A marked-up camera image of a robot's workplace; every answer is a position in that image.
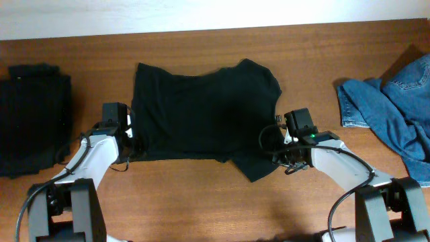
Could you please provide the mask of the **black t-shirt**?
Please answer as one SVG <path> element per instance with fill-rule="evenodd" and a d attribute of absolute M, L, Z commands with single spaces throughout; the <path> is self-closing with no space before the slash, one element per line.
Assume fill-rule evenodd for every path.
<path fill-rule="evenodd" d="M 132 109 L 141 161 L 232 161 L 255 182 L 277 169 L 272 156 L 282 135 L 275 107 L 282 94 L 271 71 L 249 59 L 202 76 L 137 66 Z"/>

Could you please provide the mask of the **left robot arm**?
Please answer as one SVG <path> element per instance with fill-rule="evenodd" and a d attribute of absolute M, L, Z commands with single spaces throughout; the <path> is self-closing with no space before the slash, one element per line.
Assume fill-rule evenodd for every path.
<path fill-rule="evenodd" d="M 139 152 L 133 131 L 134 111 L 115 102 L 102 106 L 102 119 L 79 137 L 73 158 L 52 179 L 28 190 L 16 222 L 19 240 L 22 218 L 28 218 L 30 241 L 108 241 L 97 188 L 117 164 L 129 165 Z"/>

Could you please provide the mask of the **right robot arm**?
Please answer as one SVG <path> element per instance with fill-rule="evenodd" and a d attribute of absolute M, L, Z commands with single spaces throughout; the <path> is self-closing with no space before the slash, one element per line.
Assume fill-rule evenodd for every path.
<path fill-rule="evenodd" d="M 419 183 L 411 177 L 395 178 L 377 170 L 333 132 L 319 132 L 306 108 L 284 115 L 283 147 L 273 160 L 286 174 L 315 168 L 329 176 L 345 193 L 333 204 L 327 229 L 314 241 L 428 241 L 429 213 Z M 355 226 L 333 227 L 340 203 L 353 198 Z"/>

